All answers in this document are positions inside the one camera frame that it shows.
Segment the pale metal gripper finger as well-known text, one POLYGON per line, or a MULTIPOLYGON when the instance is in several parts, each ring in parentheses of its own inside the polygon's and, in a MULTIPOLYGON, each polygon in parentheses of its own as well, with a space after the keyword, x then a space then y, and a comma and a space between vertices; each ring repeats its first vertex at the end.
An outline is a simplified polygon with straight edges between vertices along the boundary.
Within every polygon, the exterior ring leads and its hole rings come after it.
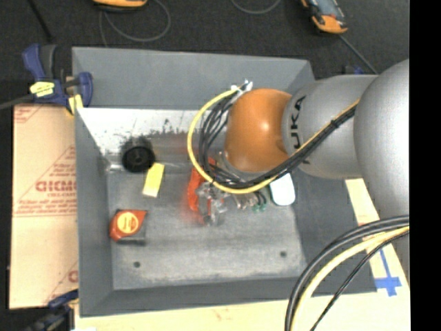
POLYGON ((221 202, 223 200, 223 191, 215 187, 212 183, 203 182, 195 189, 198 201, 215 200, 221 202))
POLYGON ((224 222, 227 206, 223 201, 208 201, 202 213, 203 223, 207 226, 218 226, 224 222))

